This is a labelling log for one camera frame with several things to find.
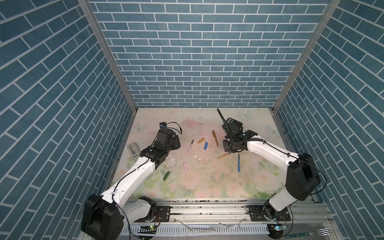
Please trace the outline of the brown pen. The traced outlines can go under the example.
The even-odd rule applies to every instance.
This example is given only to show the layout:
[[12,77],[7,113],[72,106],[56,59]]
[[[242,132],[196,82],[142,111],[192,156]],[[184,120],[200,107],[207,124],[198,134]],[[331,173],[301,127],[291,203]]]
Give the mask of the brown pen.
[[213,134],[213,138],[215,140],[216,146],[217,146],[217,148],[219,148],[220,145],[219,145],[219,141],[218,141],[218,138],[217,138],[215,130],[212,130],[212,134]]

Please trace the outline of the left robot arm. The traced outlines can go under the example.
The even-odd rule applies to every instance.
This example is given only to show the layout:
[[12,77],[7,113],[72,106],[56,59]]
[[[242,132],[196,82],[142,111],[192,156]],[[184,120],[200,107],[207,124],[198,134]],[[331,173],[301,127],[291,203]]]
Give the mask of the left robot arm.
[[137,220],[151,220],[157,203],[142,196],[127,209],[132,193],[162,164],[169,153],[181,147],[179,136],[169,128],[159,129],[153,143],[143,149],[133,167],[101,195],[85,201],[81,231],[96,240],[115,240],[124,226]]

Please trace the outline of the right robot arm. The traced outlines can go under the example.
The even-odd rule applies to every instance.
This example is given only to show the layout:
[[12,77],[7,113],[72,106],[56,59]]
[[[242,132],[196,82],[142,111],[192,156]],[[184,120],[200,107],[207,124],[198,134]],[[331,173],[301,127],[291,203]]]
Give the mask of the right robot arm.
[[320,185],[320,171],[311,155],[289,152],[250,130],[233,132],[225,129],[225,133],[223,145],[226,153],[255,153],[281,168],[286,175],[284,187],[264,203],[263,212],[266,219],[274,221],[289,205],[304,201]]

